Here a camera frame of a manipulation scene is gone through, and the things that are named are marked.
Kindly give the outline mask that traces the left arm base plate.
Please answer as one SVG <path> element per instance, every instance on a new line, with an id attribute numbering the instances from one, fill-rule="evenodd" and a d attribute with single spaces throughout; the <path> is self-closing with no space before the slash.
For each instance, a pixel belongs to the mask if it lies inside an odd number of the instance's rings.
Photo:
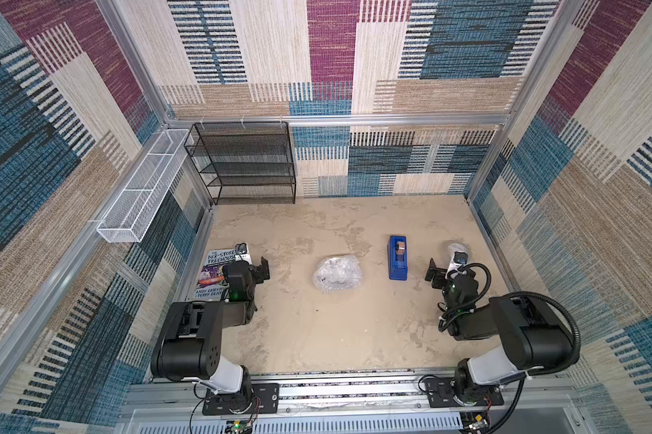
<path id="1" fill-rule="evenodd" d="M 276 414 L 280 398 L 278 383 L 242 386 L 235 393 L 214 394 L 208 391 L 202 405 L 203 416 Z"/>

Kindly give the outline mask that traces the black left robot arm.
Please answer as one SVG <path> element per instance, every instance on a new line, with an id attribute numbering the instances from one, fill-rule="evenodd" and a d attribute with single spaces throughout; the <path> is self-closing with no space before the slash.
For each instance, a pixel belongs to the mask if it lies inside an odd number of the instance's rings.
<path id="1" fill-rule="evenodd" d="M 154 379 L 203 388 L 199 399 L 204 415 L 258 413 L 261 398 L 248 368 L 230 362 L 221 346 L 224 329 L 246 326 L 253 319 L 256 286 L 270 279 L 269 262 L 230 262 L 221 276 L 228 287 L 220 300 L 172 303 L 154 345 L 151 373 Z"/>

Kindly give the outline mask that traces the clear bubble wrap sheet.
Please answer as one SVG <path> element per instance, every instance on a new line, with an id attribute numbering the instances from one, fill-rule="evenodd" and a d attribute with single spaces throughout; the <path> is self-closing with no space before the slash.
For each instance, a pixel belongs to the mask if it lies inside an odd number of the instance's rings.
<path id="1" fill-rule="evenodd" d="M 313 273 L 313 285 L 322 292 L 356 289 L 363 278 L 359 259 L 349 254 L 322 260 Z"/>

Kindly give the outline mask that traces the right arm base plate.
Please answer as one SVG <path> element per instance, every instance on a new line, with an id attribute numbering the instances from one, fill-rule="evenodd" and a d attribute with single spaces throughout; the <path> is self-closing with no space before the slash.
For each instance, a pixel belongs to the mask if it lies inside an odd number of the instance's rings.
<path id="1" fill-rule="evenodd" d="M 498 386 L 456 386 L 454 378 L 424 375 L 419 378 L 417 388 L 427 397 L 433 409 L 461 407 L 492 407 L 505 403 Z"/>

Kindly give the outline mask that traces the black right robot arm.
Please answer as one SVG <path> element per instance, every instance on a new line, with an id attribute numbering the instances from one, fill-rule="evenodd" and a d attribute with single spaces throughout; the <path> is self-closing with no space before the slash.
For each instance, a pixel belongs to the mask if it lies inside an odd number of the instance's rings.
<path id="1" fill-rule="evenodd" d="M 499 346 L 463 359 L 448 382 L 429 383 L 431 403 L 452 399 L 473 406 L 498 394 L 499 387 L 530 376 L 557 374 L 575 365 L 580 357 L 581 333 L 571 314 L 559 302 L 543 294 L 516 291 L 479 303 L 490 289 L 476 280 L 489 269 L 470 263 L 458 254 L 445 269 L 431 261 L 425 280 L 442 292 L 438 330 L 457 341 L 479 341 L 497 336 Z"/>

